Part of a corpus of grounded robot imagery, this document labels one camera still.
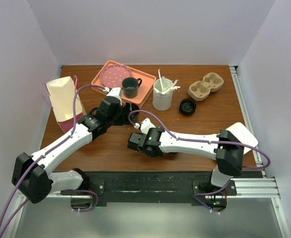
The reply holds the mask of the cream and pink paper bag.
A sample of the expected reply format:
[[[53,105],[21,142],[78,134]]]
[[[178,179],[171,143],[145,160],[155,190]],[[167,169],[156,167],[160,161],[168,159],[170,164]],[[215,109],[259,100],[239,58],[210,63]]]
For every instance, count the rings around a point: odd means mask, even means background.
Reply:
[[[53,109],[55,119],[64,133],[73,128],[73,124],[78,122],[86,111],[77,96],[78,79],[74,77],[62,77],[41,85],[41,90],[46,89],[49,101],[46,103]]]

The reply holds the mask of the black plastic cup stack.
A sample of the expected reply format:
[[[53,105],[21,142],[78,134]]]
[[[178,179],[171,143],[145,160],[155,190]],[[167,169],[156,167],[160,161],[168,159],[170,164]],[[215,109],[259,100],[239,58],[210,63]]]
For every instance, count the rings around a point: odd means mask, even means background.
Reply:
[[[129,111],[130,112],[139,110],[139,107],[137,104],[134,104],[132,102],[128,102],[128,104],[129,104]],[[137,121],[138,116],[139,116],[139,112],[132,113],[131,121],[133,123],[135,123]]]

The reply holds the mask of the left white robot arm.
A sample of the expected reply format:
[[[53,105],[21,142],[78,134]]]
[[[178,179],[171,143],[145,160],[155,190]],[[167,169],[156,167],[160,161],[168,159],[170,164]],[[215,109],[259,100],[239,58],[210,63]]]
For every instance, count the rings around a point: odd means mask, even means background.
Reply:
[[[32,155],[21,153],[15,160],[12,184],[33,204],[51,192],[87,193],[91,185],[85,172],[73,169],[56,173],[55,168],[79,148],[103,135],[109,127],[128,124],[132,110],[131,102],[122,105],[118,98],[107,96],[98,108],[79,119],[74,128],[52,144]]]

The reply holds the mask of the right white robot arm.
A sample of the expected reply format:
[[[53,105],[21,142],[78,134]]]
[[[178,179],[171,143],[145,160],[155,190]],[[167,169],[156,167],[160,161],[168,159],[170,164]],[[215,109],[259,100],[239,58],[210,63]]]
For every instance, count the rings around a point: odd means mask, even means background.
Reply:
[[[242,174],[244,146],[229,130],[222,129],[219,134],[193,135],[168,132],[162,127],[150,128],[147,133],[132,133],[128,148],[149,157],[168,153],[200,155],[215,160],[208,190],[214,195],[225,190],[232,177]]]

